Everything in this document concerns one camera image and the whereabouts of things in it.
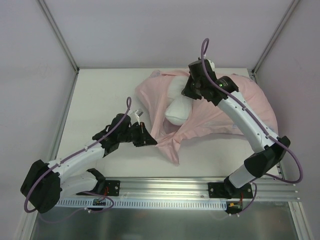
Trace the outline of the white pillow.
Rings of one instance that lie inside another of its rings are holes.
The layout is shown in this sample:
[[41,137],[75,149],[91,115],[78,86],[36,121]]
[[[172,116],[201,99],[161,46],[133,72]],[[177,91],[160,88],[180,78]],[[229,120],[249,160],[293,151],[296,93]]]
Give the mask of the white pillow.
[[164,116],[175,126],[182,126],[193,110],[193,99],[182,95],[187,82],[187,76],[175,76],[167,89],[167,108]]

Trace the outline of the purple Elsa print pillowcase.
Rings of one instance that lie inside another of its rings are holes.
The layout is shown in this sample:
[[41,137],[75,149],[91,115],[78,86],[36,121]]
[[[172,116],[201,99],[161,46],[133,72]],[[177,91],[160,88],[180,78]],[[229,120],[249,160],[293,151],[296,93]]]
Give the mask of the purple Elsa print pillowcase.
[[[222,110],[205,99],[192,102],[190,115],[180,127],[169,123],[165,112],[181,94],[188,77],[186,70],[155,70],[135,88],[135,94],[149,113],[152,125],[150,135],[157,141],[159,151],[173,164],[179,164],[178,151],[183,140],[209,134],[242,134]],[[238,86],[251,109],[268,128],[277,133],[275,113],[262,89],[250,78],[236,74],[230,74],[229,78]]]

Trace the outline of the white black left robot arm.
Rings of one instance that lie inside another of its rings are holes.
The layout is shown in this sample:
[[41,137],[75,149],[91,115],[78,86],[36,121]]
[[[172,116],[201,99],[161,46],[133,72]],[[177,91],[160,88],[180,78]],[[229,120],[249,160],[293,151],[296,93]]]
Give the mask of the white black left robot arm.
[[34,211],[46,213],[60,199],[75,194],[107,197],[111,188],[105,176],[88,166],[116,151],[122,143],[132,143],[138,148],[157,145],[144,122],[132,123],[130,116],[119,113],[83,149],[64,159],[35,161],[20,188],[25,196],[25,212],[31,213],[28,204],[32,204]]

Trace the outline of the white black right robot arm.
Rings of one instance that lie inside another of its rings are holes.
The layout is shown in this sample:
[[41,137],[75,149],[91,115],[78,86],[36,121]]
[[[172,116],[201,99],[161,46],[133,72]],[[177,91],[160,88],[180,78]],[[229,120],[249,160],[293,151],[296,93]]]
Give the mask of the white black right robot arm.
[[236,83],[226,75],[218,78],[207,59],[198,59],[188,68],[190,76],[182,95],[194,100],[205,99],[222,110],[243,133],[254,152],[224,179],[216,192],[221,198],[234,198],[245,184],[261,178],[278,164],[291,142],[267,127],[247,104]]

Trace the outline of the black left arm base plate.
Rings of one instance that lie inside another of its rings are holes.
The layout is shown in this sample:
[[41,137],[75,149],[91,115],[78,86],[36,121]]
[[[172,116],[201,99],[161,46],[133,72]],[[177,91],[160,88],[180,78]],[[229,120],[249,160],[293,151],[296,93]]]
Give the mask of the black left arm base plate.
[[90,191],[79,192],[77,196],[102,196],[102,197],[118,197],[120,194],[120,184],[119,180],[98,180],[97,184]]

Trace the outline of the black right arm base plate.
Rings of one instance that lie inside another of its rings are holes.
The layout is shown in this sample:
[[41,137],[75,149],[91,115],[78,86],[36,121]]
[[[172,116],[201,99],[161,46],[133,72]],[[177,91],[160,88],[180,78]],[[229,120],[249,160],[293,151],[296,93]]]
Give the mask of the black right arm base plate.
[[253,190],[249,183],[245,184],[241,188],[235,188],[231,185],[230,189],[227,189],[224,182],[209,182],[208,196],[211,199],[252,199]]

